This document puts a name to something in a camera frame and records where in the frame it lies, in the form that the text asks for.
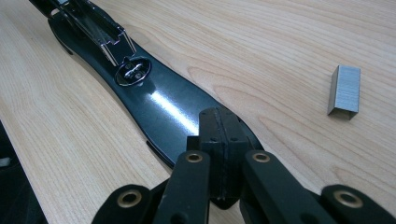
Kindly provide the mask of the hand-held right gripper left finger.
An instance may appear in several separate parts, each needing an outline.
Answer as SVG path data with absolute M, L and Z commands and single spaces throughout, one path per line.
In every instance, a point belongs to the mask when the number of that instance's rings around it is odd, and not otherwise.
M 224 142 L 217 107 L 205 109 L 199 114 L 199 133 L 187 137 L 187 150 L 200 150 L 210 156 L 210 196 L 212 199 L 224 200 Z

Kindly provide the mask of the silver staple strip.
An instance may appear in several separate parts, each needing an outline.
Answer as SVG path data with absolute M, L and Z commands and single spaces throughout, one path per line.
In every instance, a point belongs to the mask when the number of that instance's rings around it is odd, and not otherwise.
M 332 74 L 328 116 L 351 120 L 359 113 L 361 70 L 338 65 Z

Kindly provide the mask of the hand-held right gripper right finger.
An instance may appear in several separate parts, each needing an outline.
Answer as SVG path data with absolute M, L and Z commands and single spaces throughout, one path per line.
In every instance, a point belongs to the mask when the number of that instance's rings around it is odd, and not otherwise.
M 221 199 L 238 198 L 242 188 L 242 163 L 248 150 L 248 138 L 238 117 L 228 109 L 219 110 L 222 140 Z

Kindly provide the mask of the black stapler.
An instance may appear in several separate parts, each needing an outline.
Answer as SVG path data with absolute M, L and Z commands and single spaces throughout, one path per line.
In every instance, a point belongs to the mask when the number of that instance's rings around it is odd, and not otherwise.
M 187 150 L 187 137 L 199 133 L 199 114 L 226 108 L 136 44 L 125 29 L 91 0 L 30 0 L 69 54 L 76 54 L 115 92 L 168 166 Z M 248 149 L 261 143 L 240 118 Z M 211 201 L 228 209 L 241 197 Z

